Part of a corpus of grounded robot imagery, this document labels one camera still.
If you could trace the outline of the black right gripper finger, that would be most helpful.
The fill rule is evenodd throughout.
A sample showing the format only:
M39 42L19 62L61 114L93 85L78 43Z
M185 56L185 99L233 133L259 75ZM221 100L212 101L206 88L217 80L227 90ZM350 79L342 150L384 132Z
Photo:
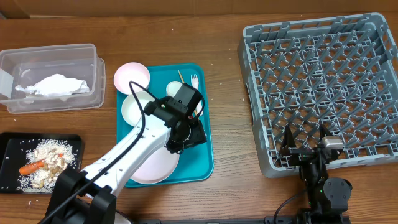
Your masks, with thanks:
M290 125L287 124L284 129L284 138L282 141L281 148L279 149L280 156L291 156L291 149L295 148L295 140L290 129Z
M319 125L319 132L320 132L320 139L323 139L327 136L333 136L332 133L328 130L328 128L323 124L320 123Z

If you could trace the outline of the white cup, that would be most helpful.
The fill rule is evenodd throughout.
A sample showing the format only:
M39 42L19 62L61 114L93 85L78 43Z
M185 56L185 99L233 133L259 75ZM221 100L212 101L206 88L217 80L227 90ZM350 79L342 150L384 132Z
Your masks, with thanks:
M167 96L174 97L179 89L181 88L182 83L178 81L172 81L170 82L167 87L166 87L166 94Z

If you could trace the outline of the light green bowl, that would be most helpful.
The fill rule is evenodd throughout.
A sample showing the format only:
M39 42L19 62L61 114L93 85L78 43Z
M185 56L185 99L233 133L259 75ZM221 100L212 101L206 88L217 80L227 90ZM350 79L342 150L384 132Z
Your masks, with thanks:
M142 106L142 109L145 108L146 104L155 100L155 98L144 91L136 93L136 96ZM130 126L135 126L141 119L141 111L133 95L127 96L123 101L121 106L121 114L125 122L127 122L127 124Z

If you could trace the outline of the white napkin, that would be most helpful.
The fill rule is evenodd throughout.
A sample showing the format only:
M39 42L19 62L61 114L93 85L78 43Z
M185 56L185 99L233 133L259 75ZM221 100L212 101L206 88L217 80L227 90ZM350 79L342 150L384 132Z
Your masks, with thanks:
M70 96L81 93L89 93L90 87L84 80L68 78L61 74L54 74L38 81L33 85L17 85L14 87L13 99L35 98L35 97L59 97Z

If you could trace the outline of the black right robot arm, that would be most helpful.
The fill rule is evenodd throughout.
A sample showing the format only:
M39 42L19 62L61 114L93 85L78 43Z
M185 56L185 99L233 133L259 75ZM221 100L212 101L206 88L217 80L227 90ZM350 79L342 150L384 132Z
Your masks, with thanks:
M290 197L275 211L274 223L349 223L348 200L353 189L351 183L339 177L330 177L326 165L337 160L343 152L343 142L321 124L320 141L313 149L297 147L290 126L286 125L279 154L287 156L292 166L299 168L299 176L305 189ZM308 196L308 208L302 208L294 216L278 217L284 206L303 194Z

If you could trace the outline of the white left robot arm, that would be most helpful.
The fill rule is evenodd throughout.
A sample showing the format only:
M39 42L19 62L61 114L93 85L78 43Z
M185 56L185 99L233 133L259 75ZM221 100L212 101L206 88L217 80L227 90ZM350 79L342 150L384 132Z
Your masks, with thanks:
M67 168L61 173L41 222L128 222L118 215L116 201L133 173L163 147L179 154L206 142L201 121L190 117L202 100L202 96L166 96L140 107L141 120L107 154L80 172Z

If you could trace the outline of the peanuts and rice waste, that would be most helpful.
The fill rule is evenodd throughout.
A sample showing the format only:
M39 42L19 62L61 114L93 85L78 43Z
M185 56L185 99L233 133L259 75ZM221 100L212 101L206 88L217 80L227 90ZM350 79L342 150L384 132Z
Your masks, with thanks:
M78 154L66 140L41 139L34 149L26 151L27 164L44 160L44 166L30 175L20 175L16 190L23 193L51 194L59 175L76 167Z

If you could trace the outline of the black waste tray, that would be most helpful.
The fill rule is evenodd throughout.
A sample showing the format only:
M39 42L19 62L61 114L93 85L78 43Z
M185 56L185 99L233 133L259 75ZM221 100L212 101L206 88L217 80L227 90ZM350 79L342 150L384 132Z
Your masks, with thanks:
M29 163L27 155L45 141L54 140L72 147L71 168L79 170L83 159L84 142L76 134L42 134L5 132L1 134L1 192L7 194L44 194L50 195L53 187L43 186L34 189L30 179L22 176L19 169Z

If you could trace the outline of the teal tray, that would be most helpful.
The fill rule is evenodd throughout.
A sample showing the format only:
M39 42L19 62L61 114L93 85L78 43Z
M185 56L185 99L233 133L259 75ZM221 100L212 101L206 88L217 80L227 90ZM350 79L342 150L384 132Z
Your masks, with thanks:
M201 181L209 178L214 169L214 160L204 71L194 63L151 66L147 69L150 73L148 90L158 98L166 95L166 87L170 82L181 80L177 70L180 70L185 83L190 83L191 75L196 75L198 77L198 91L205 99L205 106L203 114L200 116L200 121L203 124L207 139L206 143L184 150L180 155L176 169L168 178L159 183L148 185L178 184ZM134 188L143 187L145 185L130 179L125 186Z

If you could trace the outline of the pink plate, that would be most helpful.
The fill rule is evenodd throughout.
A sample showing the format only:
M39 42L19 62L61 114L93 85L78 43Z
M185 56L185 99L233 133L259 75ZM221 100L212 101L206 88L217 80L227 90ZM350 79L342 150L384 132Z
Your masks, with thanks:
M170 153L165 147L155 151L131 176L139 184L156 184L168 178L176 169L180 155Z

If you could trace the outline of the white plastic fork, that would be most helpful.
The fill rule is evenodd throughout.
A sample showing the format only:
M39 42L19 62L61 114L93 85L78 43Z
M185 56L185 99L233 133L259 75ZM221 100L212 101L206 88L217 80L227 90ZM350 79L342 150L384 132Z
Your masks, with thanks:
M198 77L196 75L191 75L191 84L192 84L192 87L198 89L199 80L198 80ZM202 108L203 108L202 104L201 104L201 102L199 102L199 104L196 107L196 112L199 112Z

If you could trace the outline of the grey dish rack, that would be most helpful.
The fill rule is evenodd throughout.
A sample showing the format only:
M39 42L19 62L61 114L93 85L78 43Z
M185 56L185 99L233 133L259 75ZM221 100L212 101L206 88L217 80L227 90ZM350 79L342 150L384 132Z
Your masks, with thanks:
M397 45L382 14L247 26L238 57L264 176L298 173L279 154L286 126L308 149L321 125L338 136L332 169L397 161Z

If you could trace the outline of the pink bowl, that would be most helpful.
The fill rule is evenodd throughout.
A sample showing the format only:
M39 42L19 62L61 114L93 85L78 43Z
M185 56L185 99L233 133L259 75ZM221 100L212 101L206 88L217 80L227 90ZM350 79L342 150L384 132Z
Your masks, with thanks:
M147 67L137 62L130 62L120 66L114 74L116 89L125 95L130 95L132 93L129 85L130 81L147 88L150 83L150 73Z

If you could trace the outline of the orange carrot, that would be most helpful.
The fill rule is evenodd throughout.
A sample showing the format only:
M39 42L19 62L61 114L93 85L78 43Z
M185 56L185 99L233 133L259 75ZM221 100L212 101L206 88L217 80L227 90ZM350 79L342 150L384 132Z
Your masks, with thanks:
M44 160L27 164L19 169L20 175L30 175L44 166Z

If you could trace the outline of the clear plastic bin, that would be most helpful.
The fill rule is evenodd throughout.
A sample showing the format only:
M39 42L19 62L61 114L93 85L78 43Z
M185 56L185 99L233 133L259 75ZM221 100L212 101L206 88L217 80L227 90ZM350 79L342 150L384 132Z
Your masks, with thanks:
M55 74L83 80L87 93L29 96L27 88ZM99 108L106 89L105 63L93 44L52 45L1 51L1 104L12 114Z

